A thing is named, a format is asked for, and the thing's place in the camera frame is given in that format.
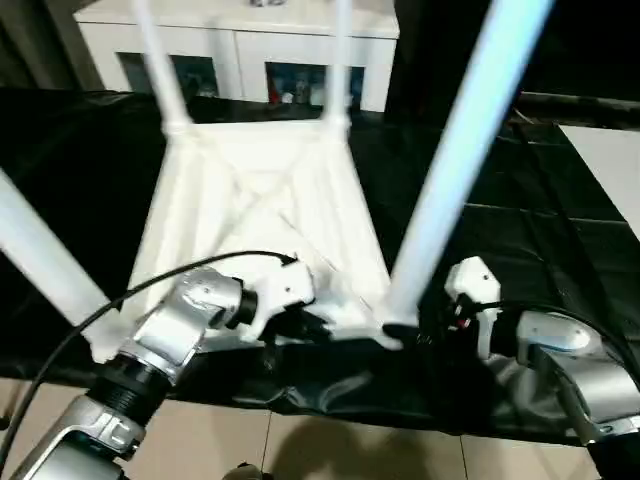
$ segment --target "table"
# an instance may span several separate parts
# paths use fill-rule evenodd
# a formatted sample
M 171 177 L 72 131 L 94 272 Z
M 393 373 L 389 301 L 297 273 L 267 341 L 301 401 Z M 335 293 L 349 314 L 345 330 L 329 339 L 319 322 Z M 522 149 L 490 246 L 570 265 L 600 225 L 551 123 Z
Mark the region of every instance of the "table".
M 121 293 L 165 145 L 153 97 L 5 89 L 0 102 L 11 119 L 2 168 L 102 290 Z M 189 111 L 209 123 L 320 114 L 200 97 Z M 350 145 L 387 266 L 439 135 L 366 113 L 353 118 Z M 447 306 L 444 277 L 471 255 L 487 262 L 504 298 L 556 303 L 612 322 L 635 346 L 640 244 L 633 231 L 557 127 L 505 126 L 421 303 L 419 341 L 401 352 L 354 341 L 204 355 L 175 398 L 576 444 L 552 392 L 532 371 L 502 357 L 483 364 L 444 341 L 438 323 Z M 69 326 L 6 259 L 1 268 L 0 375 L 30 378 Z M 82 386 L 93 374 L 88 347 L 78 339 L 50 381 Z

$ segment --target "white cabinet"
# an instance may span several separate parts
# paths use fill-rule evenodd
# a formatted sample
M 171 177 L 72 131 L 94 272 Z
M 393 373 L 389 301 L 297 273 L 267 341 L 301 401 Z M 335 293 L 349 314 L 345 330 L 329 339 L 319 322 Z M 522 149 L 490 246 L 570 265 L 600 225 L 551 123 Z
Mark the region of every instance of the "white cabinet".
M 351 102 L 384 111 L 398 23 L 393 0 L 354 2 Z M 331 63 L 333 2 L 248 0 L 151 2 L 164 49 L 189 94 L 257 102 L 323 101 Z M 130 0 L 100 0 L 76 16 L 106 88 L 150 90 Z

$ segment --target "glass cabinet door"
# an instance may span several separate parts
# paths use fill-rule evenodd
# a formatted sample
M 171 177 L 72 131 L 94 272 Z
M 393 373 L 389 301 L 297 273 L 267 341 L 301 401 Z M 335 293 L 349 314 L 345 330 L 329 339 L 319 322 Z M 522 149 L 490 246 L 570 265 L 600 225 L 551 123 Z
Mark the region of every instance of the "glass cabinet door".
M 322 106 L 325 102 L 324 65 L 266 62 L 269 103 L 298 103 Z M 364 67 L 351 68 L 347 104 L 360 109 Z
M 131 90 L 152 93 L 151 80 L 140 53 L 117 52 Z M 219 97 L 215 67 L 210 58 L 170 55 L 185 98 Z

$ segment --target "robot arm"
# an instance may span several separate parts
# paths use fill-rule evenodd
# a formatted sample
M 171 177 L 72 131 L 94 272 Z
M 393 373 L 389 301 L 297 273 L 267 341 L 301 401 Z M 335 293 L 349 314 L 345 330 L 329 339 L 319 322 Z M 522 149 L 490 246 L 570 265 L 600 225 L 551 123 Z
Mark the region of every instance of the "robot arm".
M 283 266 L 254 290 L 210 267 L 183 275 L 11 478 L 126 478 L 114 459 L 133 457 L 147 423 L 198 352 L 207 329 L 242 323 L 257 338 L 270 316 L 313 298 L 311 276 L 299 262 Z
M 445 289 L 457 313 L 500 300 L 500 284 L 479 257 L 450 272 Z M 477 354 L 515 357 L 553 386 L 578 438 L 605 479 L 640 471 L 640 392 L 633 377 L 590 326 L 553 312 L 487 308 L 475 314 Z M 463 320 L 454 328 L 466 327 Z

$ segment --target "black plastic sheet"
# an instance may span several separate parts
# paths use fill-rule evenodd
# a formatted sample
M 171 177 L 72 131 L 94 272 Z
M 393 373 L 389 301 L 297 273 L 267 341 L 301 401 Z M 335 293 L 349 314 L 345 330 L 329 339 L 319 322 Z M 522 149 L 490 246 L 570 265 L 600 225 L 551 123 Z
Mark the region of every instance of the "black plastic sheet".
M 127 285 L 165 141 L 153 98 L 0 90 L 0 165 L 105 293 Z M 195 98 L 201 123 L 313 118 L 297 106 Z M 350 145 L 388 267 L 437 145 L 425 125 L 354 116 Z M 552 303 L 640 332 L 640 248 L 556 127 L 505 128 L 482 169 L 421 303 L 421 333 L 388 352 L 371 341 L 243 350 L 197 358 L 175 397 L 451 433 L 576 443 L 553 394 L 513 360 L 479 362 L 450 343 L 444 278 L 480 255 L 505 299 Z M 0 374 L 32 377 L 69 325 L 4 258 Z M 51 381 L 87 385 L 78 339 Z

